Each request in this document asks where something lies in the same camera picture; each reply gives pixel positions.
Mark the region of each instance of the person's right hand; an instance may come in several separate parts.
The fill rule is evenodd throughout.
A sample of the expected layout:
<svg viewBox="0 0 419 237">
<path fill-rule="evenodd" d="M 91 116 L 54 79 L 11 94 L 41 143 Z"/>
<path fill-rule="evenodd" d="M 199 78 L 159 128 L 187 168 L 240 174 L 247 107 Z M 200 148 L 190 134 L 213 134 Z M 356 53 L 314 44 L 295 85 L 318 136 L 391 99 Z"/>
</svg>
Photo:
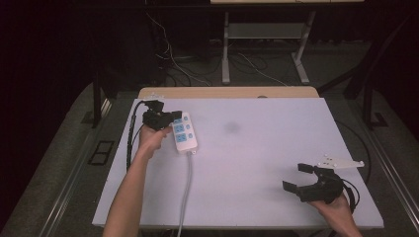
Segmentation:
<svg viewBox="0 0 419 237">
<path fill-rule="evenodd" d="M 341 236 L 362 236 L 355 224 L 348 201 L 343 194 L 330 204 L 326 204 L 323 200 L 312 201 L 309 204 L 316 207 L 330 227 Z"/>
</svg>

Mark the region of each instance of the white cable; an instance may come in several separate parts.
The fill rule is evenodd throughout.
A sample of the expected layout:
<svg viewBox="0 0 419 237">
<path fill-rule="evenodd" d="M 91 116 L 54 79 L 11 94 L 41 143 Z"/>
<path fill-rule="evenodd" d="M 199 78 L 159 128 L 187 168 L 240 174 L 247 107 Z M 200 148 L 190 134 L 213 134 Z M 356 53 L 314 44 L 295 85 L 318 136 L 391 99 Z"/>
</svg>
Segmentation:
<svg viewBox="0 0 419 237">
<path fill-rule="evenodd" d="M 187 182 L 187 185 L 186 185 L 186 188 L 185 188 L 184 197 L 183 197 L 183 201 L 182 201 L 178 237 L 181 236 L 183 221 L 184 221 L 184 218 L 185 218 L 186 203 L 188 201 L 189 188 L 191 187 L 191 181 L 192 181 L 192 152 L 188 151 L 187 156 L 188 156 L 188 182 Z"/>
<path fill-rule="evenodd" d="M 242 56 L 242 57 L 244 57 L 244 59 L 246 59 L 249 63 L 250 63 L 250 65 L 259 73 L 259 74 L 261 74 L 262 76 L 264 76 L 264 77 L 267 77 L 267 78 L 269 78 L 269 79 L 272 79 L 272 80 L 274 80 L 274 81 L 277 81 L 277 82 L 279 82 L 279 83 L 281 83 L 281 84 L 283 84 L 284 86 L 289 86 L 289 85 L 287 85 L 287 84 L 285 84 L 284 82 L 282 82 L 282 81 L 280 81 L 280 80 L 278 80 L 278 79 L 275 79 L 275 78 L 273 78 L 273 77 L 270 77 L 270 76 L 268 76 L 268 75 L 266 75 L 265 73 L 263 73 L 263 72 L 261 72 L 261 71 L 259 71 L 259 69 L 255 66 L 255 64 L 253 64 L 253 62 L 251 62 L 245 55 L 243 55 L 243 54 L 241 54 L 241 53 L 237 53 L 237 54 L 239 54 L 240 56 Z"/>
<path fill-rule="evenodd" d="M 160 25 L 160 23 L 158 23 L 156 20 L 154 20 L 150 15 L 148 15 L 148 13 L 145 13 L 146 15 L 147 15 L 147 17 L 153 22 L 153 23 L 155 23 L 157 26 L 159 26 L 161 29 L 163 29 L 163 36 L 164 36 L 164 39 L 166 40 L 166 43 L 167 43 L 167 48 L 166 48 L 166 50 L 164 51 L 164 53 L 166 53 L 168 50 L 169 50 L 169 47 L 170 47 L 170 43 L 169 43 L 169 40 L 167 39 L 167 35 L 166 35 L 166 29 L 163 27 L 163 26 L 161 26 Z"/>
<path fill-rule="evenodd" d="M 172 52 L 172 45 L 170 45 L 170 43 L 169 43 L 169 40 L 167 39 L 167 36 L 166 36 L 166 29 L 163 27 L 163 26 L 161 26 L 156 20 L 154 20 L 150 15 L 148 15 L 148 13 L 146 13 L 146 15 L 147 15 L 147 17 L 153 22 L 153 23 L 155 23 L 157 26 L 159 26 L 161 29 L 163 29 L 163 36 L 164 36 L 164 38 L 166 39 L 166 43 L 167 43 L 167 49 L 164 51 L 164 53 L 166 53 L 167 51 L 169 51 L 170 52 L 170 58 L 172 59 L 172 61 L 173 61 L 173 63 L 176 65 L 176 67 L 177 68 L 179 68 L 179 70 L 181 70 L 183 73 L 185 73 L 188 77 L 190 77 L 190 78 L 192 78 L 192 79 L 194 79 L 194 80 L 196 80 L 196 81 L 198 81 L 198 82 L 201 82 L 201 83 L 205 83 L 205 84 L 207 84 L 207 86 L 210 86 L 210 84 L 208 83 L 208 82 L 206 82 L 206 81 L 203 81 L 203 80 L 200 80 L 200 79 L 198 79 L 198 78 L 196 78 L 196 77 L 194 77 L 194 76 L 191 76 L 190 74 L 188 74 L 185 70 L 183 70 L 177 63 L 176 63 L 176 61 L 175 61 L 175 58 L 173 57 L 173 52 Z"/>
</svg>

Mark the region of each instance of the hand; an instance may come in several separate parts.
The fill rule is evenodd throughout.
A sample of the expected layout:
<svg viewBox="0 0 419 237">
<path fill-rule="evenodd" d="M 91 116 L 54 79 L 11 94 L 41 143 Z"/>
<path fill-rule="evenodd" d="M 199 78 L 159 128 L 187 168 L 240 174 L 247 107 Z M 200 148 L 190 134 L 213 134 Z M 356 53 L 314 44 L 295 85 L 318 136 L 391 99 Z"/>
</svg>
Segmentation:
<svg viewBox="0 0 419 237">
<path fill-rule="evenodd" d="M 139 146 L 148 148 L 151 151 L 160 149 L 161 147 L 161 141 L 168 133 L 172 131 L 172 127 L 168 126 L 162 130 L 154 130 L 153 128 L 150 128 L 147 125 L 144 125 L 141 128 L 140 134 L 139 134 Z"/>
<path fill-rule="evenodd" d="M 343 194 L 330 204 L 326 204 L 323 200 L 312 201 L 309 204 L 316 207 L 330 227 L 341 236 L 362 236 Z"/>
</svg>

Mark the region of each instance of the table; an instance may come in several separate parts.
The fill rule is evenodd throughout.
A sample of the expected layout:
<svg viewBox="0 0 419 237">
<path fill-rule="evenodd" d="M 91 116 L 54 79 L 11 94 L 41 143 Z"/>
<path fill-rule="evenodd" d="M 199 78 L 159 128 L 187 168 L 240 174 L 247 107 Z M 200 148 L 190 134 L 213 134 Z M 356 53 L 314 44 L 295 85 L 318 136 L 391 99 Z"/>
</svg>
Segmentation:
<svg viewBox="0 0 419 237">
<path fill-rule="evenodd" d="M 314 208 L 282 189 L 282 180 L 298 185 L 316 182 L 314 175 L 297 170 L 299 162 L 316 164 L 325 152 L 352 159 L 327 105 L 313 88 L 145 88 L 139 97 L 156 94 L 166 98 L 163 111 L 182 108 L 190 113 L 199 143 L 193 157 L 185 228 L 327 226 Z M 270 98 L 257 99 L 259 96 Z M 145 111 L 138 109 L 138 115 Z M 105 224 L 125 175 L 126 134 L 127 126 L 93 219 L 95 225 Z M 360 228 L 382 227 L 382 218 L 358 171 L 337 173 L 360 191 L 361 202 L 354 214 Z M 148 166 L 142 228 L 177 227 L 186 179 L 187 159 L 176 152 L 168 137 Z"/>
<path fill-rule="evenodd" d="M 363 2 L 364 0 L 211 0 L 212 4 L 266 4 L 266 3 L 335 3 L 335 2 Z M 309 80 L 301 62 L 302 53 L 308 40 L 315 17 L 315 11 L 308 14 L 305 23 L 265 23 L 265 24 L 244 24 L 228 21 L 228 12 L 224 18 L 224 37 L 222 52 L 222 84 L 230 84 L 228 64 L 228 39 L 298 39 L 299 47 L 292 53 L 293 63 L 302 84 L 308 84 Z"/>
</svg>

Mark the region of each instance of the forearm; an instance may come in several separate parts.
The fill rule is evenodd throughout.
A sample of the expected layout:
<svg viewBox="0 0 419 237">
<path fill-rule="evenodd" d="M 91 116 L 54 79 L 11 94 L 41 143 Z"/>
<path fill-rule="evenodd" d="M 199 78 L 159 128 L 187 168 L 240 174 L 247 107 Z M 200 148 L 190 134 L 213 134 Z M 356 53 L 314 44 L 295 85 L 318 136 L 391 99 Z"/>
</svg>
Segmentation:
<svg viewBox="0 0 419 237">
<path fill-rule="evenodd" d="M 111 205 L 103 236 L 136 236 L 141 217 L 145 173 L 153 151 L 146 146 L 135 153 Z"/>
</svg>

